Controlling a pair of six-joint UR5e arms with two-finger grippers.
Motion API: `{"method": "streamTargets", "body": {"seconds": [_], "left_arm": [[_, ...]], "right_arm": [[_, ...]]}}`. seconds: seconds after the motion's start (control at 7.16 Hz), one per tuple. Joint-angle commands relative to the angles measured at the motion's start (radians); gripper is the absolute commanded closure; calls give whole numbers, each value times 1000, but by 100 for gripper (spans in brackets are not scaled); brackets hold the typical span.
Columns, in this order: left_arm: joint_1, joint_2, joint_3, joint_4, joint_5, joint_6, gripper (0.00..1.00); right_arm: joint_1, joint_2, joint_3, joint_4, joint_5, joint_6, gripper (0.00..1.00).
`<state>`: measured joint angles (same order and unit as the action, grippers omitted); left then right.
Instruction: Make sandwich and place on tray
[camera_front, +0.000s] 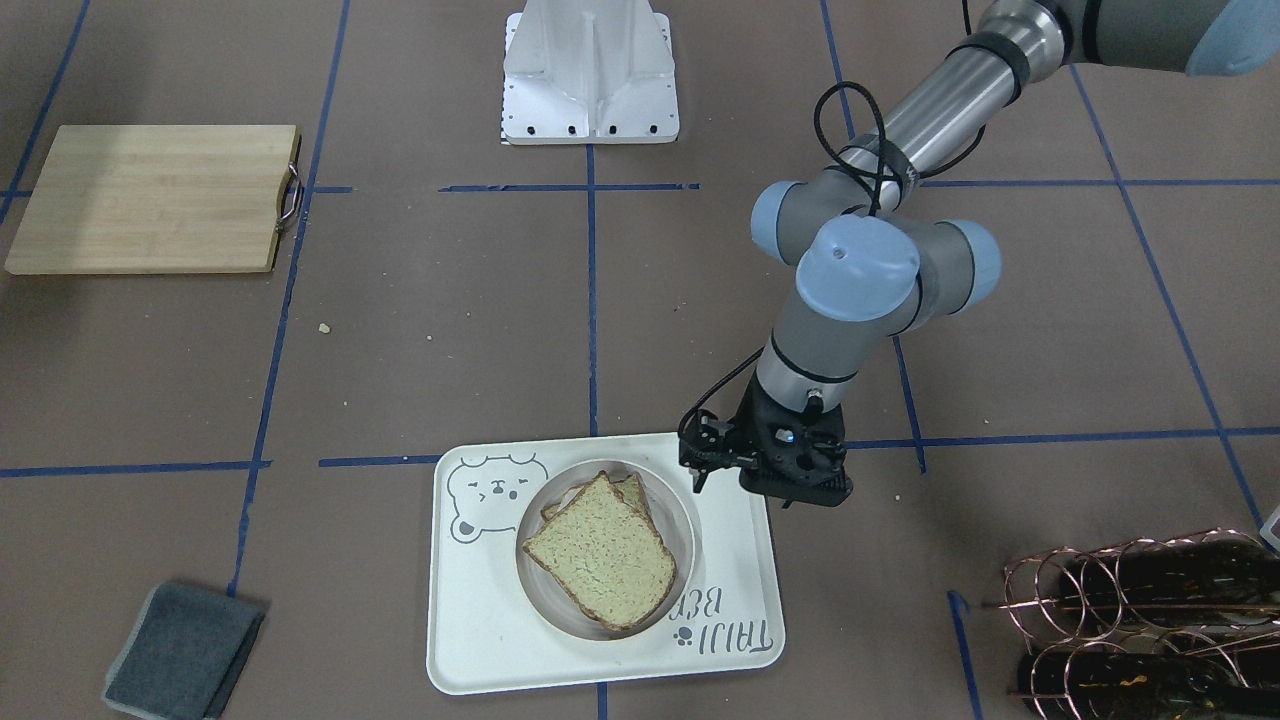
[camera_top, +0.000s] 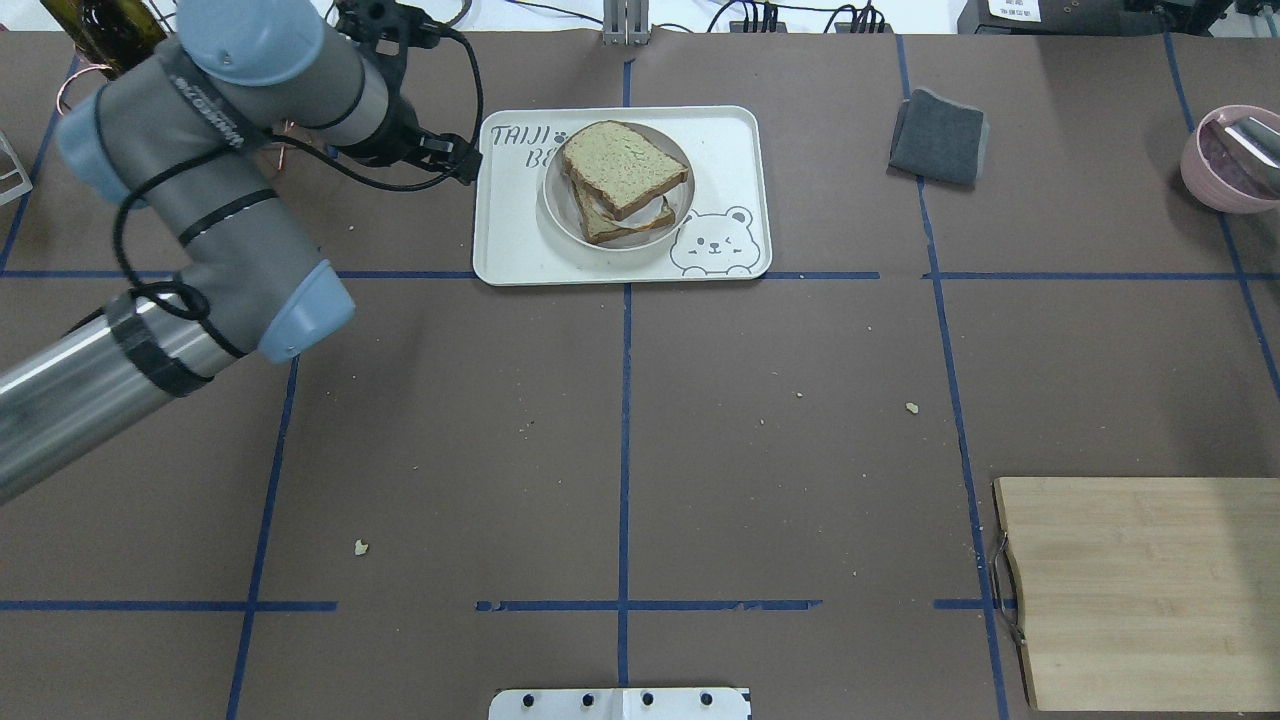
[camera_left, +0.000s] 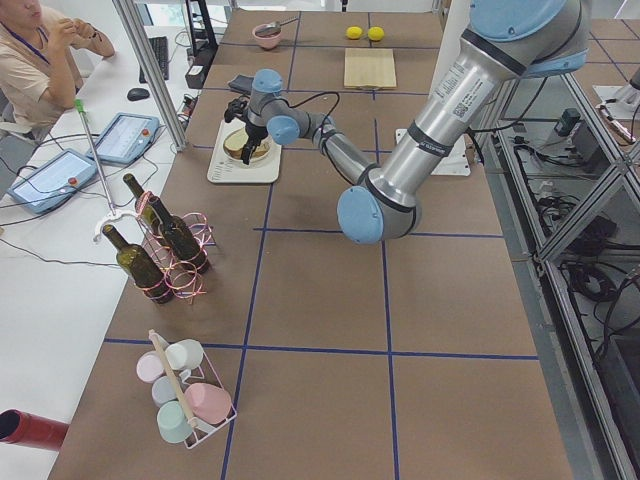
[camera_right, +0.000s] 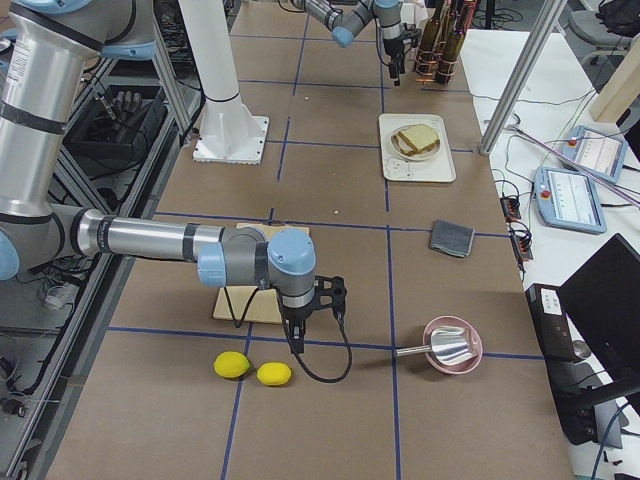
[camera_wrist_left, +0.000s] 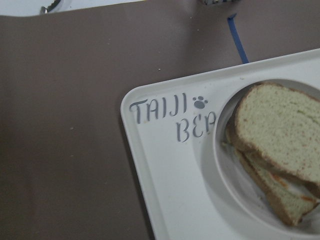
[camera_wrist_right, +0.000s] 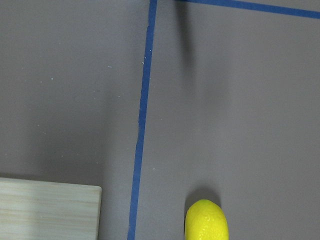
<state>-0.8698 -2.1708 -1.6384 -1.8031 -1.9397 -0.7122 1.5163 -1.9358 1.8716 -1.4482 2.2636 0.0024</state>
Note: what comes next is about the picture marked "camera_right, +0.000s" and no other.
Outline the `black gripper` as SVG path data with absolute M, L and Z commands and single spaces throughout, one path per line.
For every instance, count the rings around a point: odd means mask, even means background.
M 315 311 L 313 301 L 299 307 L 290 307 L 284 303 L 284 298 L 278 298 L 278 306 L 282 320 L 289 328 L 291 353 L 298 355 L 304 351 L 306 333 L 306 319 Z
M 404 63 L 405 58 L 405 34 L 400 33 L 394 37 L 383 37 L 383 47 L 387 56 L 389 76 L 394 80 L 395 86 L 400 86 L 400 76 L 402 74 L 399 67 Z

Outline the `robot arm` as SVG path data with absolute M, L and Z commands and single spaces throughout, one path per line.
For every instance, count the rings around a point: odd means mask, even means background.
M 65 141 L 96 157 L 139 160 L 150 151 L 143 110 L 116 115 L 110 131 L 92 143 L 69 119 L 89 60 L 152 59 L 153 4 L 14 1 L 9 15 L 16 40 L 1 96 L 2 278 L 69 252 L 189 262 L 206 285 L 275 290 L 290 349 L 302 353 L 307 318 L 321 306 L 321 280 L 307 233 L 288 229 L 268 238 L 251 228 L 143 221 L 47 199 Z
M 407 51 L 415 48 L 420 31 L 413 24 L 402 21 L 402 1 L 278 1 L 279 7 L 295 14 L 306 14 L 317 20 L 340 47 L 350 46 L 356 37 L 374 23 L 375 47 L 378 60 L 388 70 L 395 86 L 401 84 L 406 73 Z

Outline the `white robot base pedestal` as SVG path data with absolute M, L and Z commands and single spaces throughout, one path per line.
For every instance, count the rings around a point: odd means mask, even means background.
M 194 159 L 256 165 L 261 162 L 269 119 L 244 104 L 221 1 L 179 3 L 205 97 Z

